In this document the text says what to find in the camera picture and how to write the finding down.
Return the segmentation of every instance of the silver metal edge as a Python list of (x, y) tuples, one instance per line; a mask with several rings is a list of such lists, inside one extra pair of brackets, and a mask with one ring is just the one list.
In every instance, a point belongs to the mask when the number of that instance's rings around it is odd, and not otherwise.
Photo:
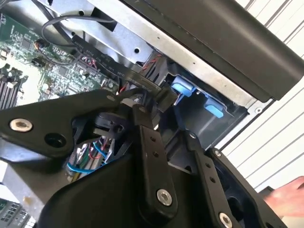
[[(38, 0), (46, 7), (54, 11), (59, 15), (77, 15), (79, 10), (82, 10), (85, 15), (90, 16), (94, 6), (85, 0), (65, 0), (65, 1), (54, 1), (52, 6), (49, 6), (47, 1)], [(112, 49), (121, 56), (124, 56), (132, 63), (145, 62), (152, 53), (152, 48), (136, 34), (132, 33), (120, 24), (116, 25), (113, 32), (108, 30), (95, 21), (69, 19), (73, 24), (70, 25), (68, 22), (63, 21), (63, 24), (76, 32), (75, 29), (83, 30), (88, 35), (97, 39), (108, 48)]]
[(249, 108), (256, 101), (245, 90), (119, 0), (88, 1), (236, 104)]

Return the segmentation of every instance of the silver screw head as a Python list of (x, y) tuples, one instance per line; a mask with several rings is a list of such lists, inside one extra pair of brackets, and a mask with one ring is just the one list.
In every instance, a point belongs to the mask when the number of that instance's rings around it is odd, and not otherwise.
[(196, 139), (196, 135), (194, 133), (190, 132), (189, 135), (192, 139)]
[(260, 114), (263, 111), (261, 107), (255, 109), (256, 114)]
[(232, 228), (233, 227), (233, 224), (232, 224), (232, 221), (231, 219), (228, 217), (228, 215), (226, 215), (225, 213), (220, 213), (219, 214), (219, 220), (223, 223), (223, 225), (226, 227), (226, 228)]
[(33, 128), (33, 124), (30, 121), (22, 118), (12, 120), (9, 126), (16, 132), (29, 132)]
[(222, 156), (222, 154), (221, 154), (218, 150), (214, 150), (214, 154), (215, 154), (216, 156), (218, 156), (218, 157), (221, 157), (221, 156)]
[(115, 98), (112, 97), (112, 96), (110, 96), (110, 95), (106, 96), (106, 98), (108, 98), (108, 99), (111, 100), (111, 101), (115, 101)]
[(144, 107), (140, 107), (139, 110), (141, 110), (143, 113), (146, 113), (146, 110)]
[(165, 206), (170, 206), (172, 204), (172, 197), (167, 190), (159, 189), (156, 193), (156, 196), (161, 204)]

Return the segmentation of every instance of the green circuit board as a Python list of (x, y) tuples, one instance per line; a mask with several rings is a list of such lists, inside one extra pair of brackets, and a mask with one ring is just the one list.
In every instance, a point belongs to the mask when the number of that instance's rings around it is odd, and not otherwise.
[[(117, 82), (90, 66), (85, 57), (69, 66), (47, 62), (35, 49), (34, 44), (39, 39), (41, 37), (30, 29), (4, 14), (0, 15), (0, 68), (8, 63), (28, 76), (23, 85), (23, 101), (17, 105), (92, 91), (102, 86), (116, 93)], [(43, 52), (57, 62), (74, 60), (71, 54), (52, 44)]]

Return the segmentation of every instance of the blue plastic tab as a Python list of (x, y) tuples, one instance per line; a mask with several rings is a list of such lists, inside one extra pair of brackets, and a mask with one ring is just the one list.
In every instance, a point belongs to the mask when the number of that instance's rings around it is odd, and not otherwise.
[(224, 113), (222, 112), (224, 108), (223, 105), (210, 97), (204, 104), (204, 108), (214, 114), (217, 118), (222, 118), (224, 116)]
[(190, 97), (192, 95), (192, 91), (194, 88), (193, 85), (186, 82), (184, 79), (182, 79), (179, 76), (175, 77), (171, 87), (187, 97)]

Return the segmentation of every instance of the finger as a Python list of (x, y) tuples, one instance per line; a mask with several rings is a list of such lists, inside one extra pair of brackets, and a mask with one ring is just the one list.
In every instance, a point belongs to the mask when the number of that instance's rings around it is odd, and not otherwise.
[(304, 187), (304, 176), (298, 177), (290, 182), (290, 187), (293, 189), (300, 189)]

